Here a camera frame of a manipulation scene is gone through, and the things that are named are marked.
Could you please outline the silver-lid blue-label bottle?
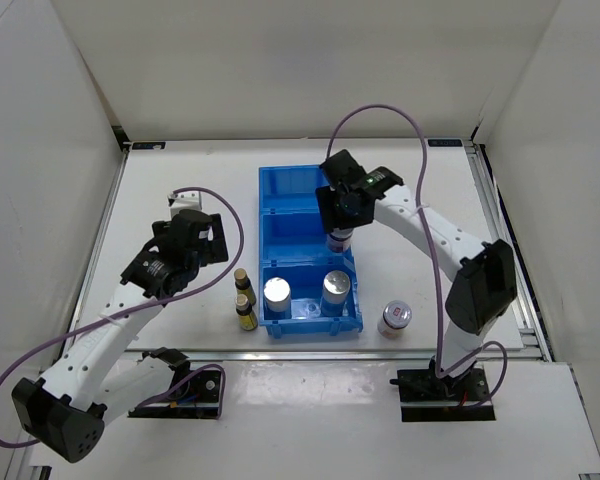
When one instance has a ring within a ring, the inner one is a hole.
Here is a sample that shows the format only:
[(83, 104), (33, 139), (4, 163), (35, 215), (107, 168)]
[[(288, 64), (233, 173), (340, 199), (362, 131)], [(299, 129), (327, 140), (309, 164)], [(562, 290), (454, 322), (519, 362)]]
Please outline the silver-lid blue-label bottle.
[(328, 272), (322, 283), (321, 313), (325, 317), (342, 315), (351, 288), (350, 277), (341, 270)]
[(291, 287), (281, 277), (272, 277), (264, 284), (265, 316), (271, 320), (291, 317)]

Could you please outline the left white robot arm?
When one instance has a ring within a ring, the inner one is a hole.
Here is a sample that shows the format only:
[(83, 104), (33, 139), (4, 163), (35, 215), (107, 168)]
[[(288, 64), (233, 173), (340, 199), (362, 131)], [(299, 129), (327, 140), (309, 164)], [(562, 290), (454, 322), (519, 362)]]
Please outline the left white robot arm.
[(160, 395), (178, 400), (188, 392), (189, 362), (175, 349), (146, 353), (130, 371), (108, 376), (137, 334), (201, 268), (229, 258), (218, 214), (183, 209), (154, 222), (152, 232), (100, 319), (76, 330), (71, 348), (38, 379), (23, 378), (12, 390), (22, 428), (70, 463), (85, 458), (114, 419)]

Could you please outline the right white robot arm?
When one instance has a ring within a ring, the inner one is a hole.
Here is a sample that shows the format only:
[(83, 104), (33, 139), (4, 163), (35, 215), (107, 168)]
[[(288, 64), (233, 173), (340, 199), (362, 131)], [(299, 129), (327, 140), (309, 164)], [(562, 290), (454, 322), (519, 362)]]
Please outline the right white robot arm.
[(436, 287), (443, 277), (450, 280), (447, 293), (436, 293), (441, 318), (429, 387), (440, 399), (456, 397), (487, 333), (517, 297), (512, 247), (465, 232), (418, 203), (396, 173), (386, 167), (366, 171), (346, 150), (319, 169), (327, 184), (316, 198), (327, 234), (378, 222), (429, 256)]

